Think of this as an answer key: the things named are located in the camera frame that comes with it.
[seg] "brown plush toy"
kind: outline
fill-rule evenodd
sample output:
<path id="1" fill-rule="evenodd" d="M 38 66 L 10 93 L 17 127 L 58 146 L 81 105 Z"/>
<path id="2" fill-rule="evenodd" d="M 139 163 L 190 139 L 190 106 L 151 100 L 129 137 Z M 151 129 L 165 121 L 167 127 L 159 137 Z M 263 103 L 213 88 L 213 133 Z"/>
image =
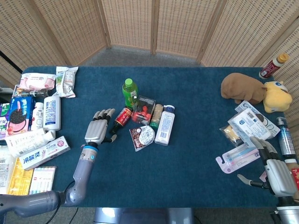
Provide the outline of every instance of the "brown plush toy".
<path id="1" fill-rule="evenodd" d="M 255 78 L 241 73 L 231 73 L 221 83 L 221 96 L 234 99 L 236 104 L 247 100 L 251 104 L 261 102 L 266 94 L 266 87 Z"/>

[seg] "blue tablecloth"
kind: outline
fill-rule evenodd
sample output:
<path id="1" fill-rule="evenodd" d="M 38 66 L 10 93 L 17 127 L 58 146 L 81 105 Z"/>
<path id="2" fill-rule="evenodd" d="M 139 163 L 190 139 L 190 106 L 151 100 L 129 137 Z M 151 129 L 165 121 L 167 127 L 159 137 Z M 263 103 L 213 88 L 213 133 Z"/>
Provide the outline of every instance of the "blue tablecloth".
<path id="1" fill-rule="evenodd" d="M 24 72 L 55 74 L 55 67 L 32 67 Z M 260 68 L 152 68 L 79 67 L 76 98 L 61 100 L 61 130 L 71 150 L 45 163 L 57 166 L 54 190 L 63 190 L 72 181 L 80 146 L 90 120 L 98 110 L 115 108 L 113 119 L 124 107 L 121 87 L 132 78 L 139 93 L 159 104 L 174 105 L 175 121 L 169 146 L 155 143 L 135 152 L 129 123 L 111 144 L 99 146 L 88 185 L 84 207 L 263 207 L 275 206 L 274 196 L 243 184 L 237 174 L 258 180 L 262 162 L 232 174 L 221 171 L 215 158 L 233 148 L 218 130 L 236 114 L 236 104 L 223 99 L 223 78 L 240 72 L 258 78 Z M 256 108 L 266 114 L 263 104 Z M 266 114 L 273 122 L 283 113 Z M 270 140 L 279 149 L 278 140 Z"/>

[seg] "orange cap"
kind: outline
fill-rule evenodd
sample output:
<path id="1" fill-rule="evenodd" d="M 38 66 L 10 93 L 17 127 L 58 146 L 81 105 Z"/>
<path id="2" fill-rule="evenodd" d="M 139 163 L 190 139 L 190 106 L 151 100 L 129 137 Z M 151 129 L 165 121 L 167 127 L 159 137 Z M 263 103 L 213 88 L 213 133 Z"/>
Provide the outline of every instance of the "orange cap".
<path id="1" fill-rule="evenodd" d="M 289 59 L 289 55 L 286 53 L 282 53 L 277 57 L 279 63 L 285 63 L 288 59 Z"/>

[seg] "green soda bottle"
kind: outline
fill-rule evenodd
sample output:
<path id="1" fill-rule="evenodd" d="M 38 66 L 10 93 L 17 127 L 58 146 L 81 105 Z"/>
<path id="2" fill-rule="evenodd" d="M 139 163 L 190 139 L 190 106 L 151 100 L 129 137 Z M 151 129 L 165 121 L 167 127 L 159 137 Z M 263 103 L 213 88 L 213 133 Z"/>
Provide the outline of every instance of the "green soda bottle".
<path id="1" fill-rule="evenodd" d="M 137 105 L 138 88 L 131 78 L 127 78 L 122 86 L 122 93 L 125 97 L 126 106 L 134 109 Z"/>

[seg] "gray floor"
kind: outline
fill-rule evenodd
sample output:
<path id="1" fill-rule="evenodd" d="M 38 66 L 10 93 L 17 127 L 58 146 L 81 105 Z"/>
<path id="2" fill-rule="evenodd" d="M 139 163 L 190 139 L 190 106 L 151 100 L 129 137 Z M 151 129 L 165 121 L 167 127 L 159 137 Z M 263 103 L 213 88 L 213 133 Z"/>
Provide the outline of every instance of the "gray floor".
<path id="1" fill-rule="evenodd" d="M 155 67 L 197 67 L 195 60 L 169 56 L 164 54 L 151 55 L 148 51 L 113 47 L 106 49 L 92 57 L 83 64 L 84 66 L 155 66 Z M 52 224 L 69 223 L 76 208 L 60 208 Z M 270 224 L 269 215 L 271 208 L 259 209 L 195 209 L 195 215 L 202 224 Z M 93 221 L 94 208 L 79 208 L 72 224 L 90 224 Z M 19 218 L 14 213 L 7 214 L 7 224 L 44 224 L 53 212 L 29 218 Z M 158 224 L 158 216 L 139 215 L 132 219 L 126 217 L 127 223 L 122 224 Z"/>

